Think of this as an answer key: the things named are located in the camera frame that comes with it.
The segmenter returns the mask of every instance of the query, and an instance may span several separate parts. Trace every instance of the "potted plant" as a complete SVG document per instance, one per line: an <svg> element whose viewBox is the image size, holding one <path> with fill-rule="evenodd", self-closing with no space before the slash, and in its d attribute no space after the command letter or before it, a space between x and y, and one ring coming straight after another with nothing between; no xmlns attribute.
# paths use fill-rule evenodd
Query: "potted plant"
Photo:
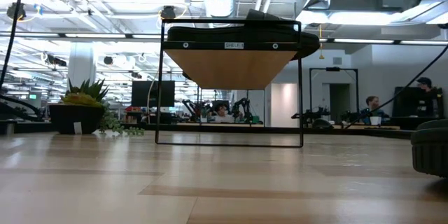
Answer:
<svg viewBox="0 0 448 224"><path fill-rule="evenodd" d="M104 80L90 85L90 79L83 81L80 87L74 87L69 80L69 90L61 97L62 103L51 104L51 123L60 134L91 134L98 129L104 114L102 99L109 91L102 90Z"/></svg>

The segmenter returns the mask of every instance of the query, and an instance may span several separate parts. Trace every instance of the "black cable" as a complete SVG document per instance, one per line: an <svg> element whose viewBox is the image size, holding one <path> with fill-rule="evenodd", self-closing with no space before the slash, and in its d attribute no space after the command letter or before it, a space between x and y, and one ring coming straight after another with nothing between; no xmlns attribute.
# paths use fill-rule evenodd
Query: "black cable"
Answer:
<svg viewBox="0 0 448 224"><path fill-rule="evenodd" d="M13 49L15 28L17 27L17 20L19 19L19 8L20 8L21 3L22 3L22 0L17 0L15 2L13 25L11 26L11 36L9 37L8 49L6 51L5 62L3 63L3 71L1 72L1 77L0 77L0 90L3 87L3 82L5 81L5 75L6 75L6 70L8 69L9 57L11 56L11 50Z"/></svg>
<svg viewBox="0 0 448 224"><path fill-rule="evenodd" d="M401 92L403 90L405 90L406 88L408 88L411 84L414 83L414 81L416 79L418 79L426 70L428 70L432 65L434 65L434 63L436 61L438 61L444 54L445 52L448 50L448 45L445 46L445 48L442 50L442 52L435 58L433 59L433 61L431 61L428 66L426 66L423 70L421 70L415 77L413 77L413 79L404 87L402 88L400 91L398 91L390 100L386 101L386 103L382 104L381 106L379 106L378 108L372 110L370 113L373 113L377 110L379 110L380 108L384 107L387 104L390 104L394 99L397 99L398 95L401 94ZM350 123L345 129L350 128L350 126L352 126L353 124L355 124L356 122L358 122L360 119L362 118L362 116L359 116L358 119L354 120L352 123Z"/></svg>

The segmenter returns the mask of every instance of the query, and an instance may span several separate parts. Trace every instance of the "man with cap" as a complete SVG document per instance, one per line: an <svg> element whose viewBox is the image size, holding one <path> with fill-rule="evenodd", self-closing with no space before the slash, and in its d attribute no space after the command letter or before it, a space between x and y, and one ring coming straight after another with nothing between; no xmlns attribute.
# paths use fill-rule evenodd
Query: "man with cap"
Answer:
<svg viewBox="0 0 448 224"><path fill-rule="evenodd" d="M417 80L417 86L424 90L424 94L420 100L419 116L423 117L440 117L438 95L439 90L433 87L433 82L430 78L420 77Z"/></svg>

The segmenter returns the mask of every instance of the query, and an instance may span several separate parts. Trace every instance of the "ceiling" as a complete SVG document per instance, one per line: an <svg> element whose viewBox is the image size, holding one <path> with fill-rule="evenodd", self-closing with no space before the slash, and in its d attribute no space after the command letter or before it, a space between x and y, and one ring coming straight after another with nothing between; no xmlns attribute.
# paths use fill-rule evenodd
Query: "ceiling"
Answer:
<svg viewBox="0 0 448 224"><path fill-rule="evenodd" d="M249 9L256 6L257 0L235 0L232 12L234 18L244 18ZM15 0L0 0L0 31L11 30L12 20L7 16L8 7ZM19 22L18 32L50 33L100 33L100 34L159 34L159 12L163 6L174 6L177 16L184 18L206 17L212 8L223 8L205 0L22 0L27 16ZM267 12L282 18L295 19L298 16L297 0L271 0ZM325 38L357 39L433 39L440 35L436 25L416 24L407 26L322 24L307 25L304 32ZM16 38L13 53L8 65L6 88L9 90L47 90L45 98L58 99L67 83L67 67L45 63L46 55L52 55L69 64L70 45L76 39L32 39ZM133 81L130 73L123 70L141 72L143 80L157 78L160 45L151 42L120 41L117 39L98 40L94 43L98 56L97 78L107 80L111 91L111 101L126 105L130 101L130 87ZM0 37L0 58L4 59L8 37ZM328 45L327 49L347 49L350 45ZM116 62L132 64L106 65L105 57L114 57ZM197 86L186 81L179 66L168 56L164 60L164 80L178 81L178 99L196 99ZM213 90L204 90L205 99L213 99Z"/></svg>

